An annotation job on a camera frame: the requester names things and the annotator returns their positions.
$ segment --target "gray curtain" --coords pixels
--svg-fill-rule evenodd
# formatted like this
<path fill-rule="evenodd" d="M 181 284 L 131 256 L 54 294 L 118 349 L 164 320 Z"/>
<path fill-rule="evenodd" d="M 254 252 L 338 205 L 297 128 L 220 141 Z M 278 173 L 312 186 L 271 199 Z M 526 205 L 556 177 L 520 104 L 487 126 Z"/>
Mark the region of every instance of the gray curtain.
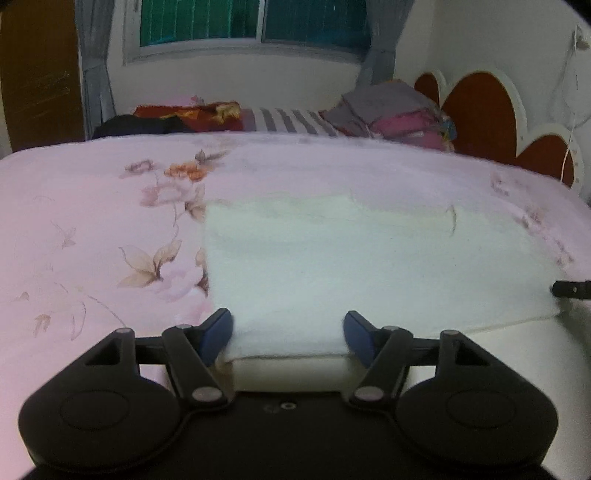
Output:
<path fill-rule="evenodd" d="M 115 116 L 107 53 L 115 0 L 76 0 L 76 29 L 82 59 L 82 103 L 86 138 Z"/>
<path fill-rule="evenodd" d="M 414 0 L 365 0 L 371 46 L 357 78 L 357 86 L 392 80 L 396 45 Z"/>

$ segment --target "folded white towel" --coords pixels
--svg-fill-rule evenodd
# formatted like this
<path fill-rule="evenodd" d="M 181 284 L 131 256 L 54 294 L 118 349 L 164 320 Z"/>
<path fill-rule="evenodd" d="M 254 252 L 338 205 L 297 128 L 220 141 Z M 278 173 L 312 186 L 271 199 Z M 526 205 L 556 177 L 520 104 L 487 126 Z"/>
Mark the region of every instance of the folded white towel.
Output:
<path fill-rule="evenodd" d="M 228 360 L 346 353 L 348 310 L 416 336 L 558 313 L 560 269 L 509 217 L 346 196 L 214 203 L 205 246 L 210 297 L 235 317 Z"/>

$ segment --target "headboard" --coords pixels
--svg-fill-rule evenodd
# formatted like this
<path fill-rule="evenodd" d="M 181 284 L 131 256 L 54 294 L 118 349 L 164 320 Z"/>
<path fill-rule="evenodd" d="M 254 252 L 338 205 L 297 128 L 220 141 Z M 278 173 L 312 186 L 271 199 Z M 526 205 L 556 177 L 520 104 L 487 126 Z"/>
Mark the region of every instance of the headboard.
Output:
<path fill-rule="evenodd" d="M 560 179 L 576 193 L 583 186 L 583 159 L 574 138 L 560 124 L 544 124 L 532 130 L 515 85 L 493 69 L 474 70 L 448 87 L 439 70 L 422 74 L 415 90 L 435 101 L 457 129 L 456 152 L 515 165 Z"/>

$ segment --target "window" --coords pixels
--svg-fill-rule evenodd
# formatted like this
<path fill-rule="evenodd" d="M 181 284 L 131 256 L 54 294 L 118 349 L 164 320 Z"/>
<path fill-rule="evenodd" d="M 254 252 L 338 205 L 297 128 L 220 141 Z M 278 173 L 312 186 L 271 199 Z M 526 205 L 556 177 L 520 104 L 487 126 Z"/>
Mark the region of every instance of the window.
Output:
<path fill-rule="evenodd" d="M 369 48 L 365 0 L 134 0 L 126 57 L 210 48 L 330 56 Z"/>

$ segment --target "screw hole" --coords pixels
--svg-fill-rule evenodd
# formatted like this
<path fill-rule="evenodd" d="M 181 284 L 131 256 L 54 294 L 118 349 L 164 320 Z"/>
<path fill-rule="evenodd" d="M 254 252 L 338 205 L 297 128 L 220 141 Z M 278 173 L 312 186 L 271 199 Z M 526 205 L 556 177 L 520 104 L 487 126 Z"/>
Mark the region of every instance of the screw hole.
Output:
<path fill-rule="evenodd" d="M 292 401 L 285 401 L 279 405 L 283 410 L 295 410 L 297 405 Z"/>

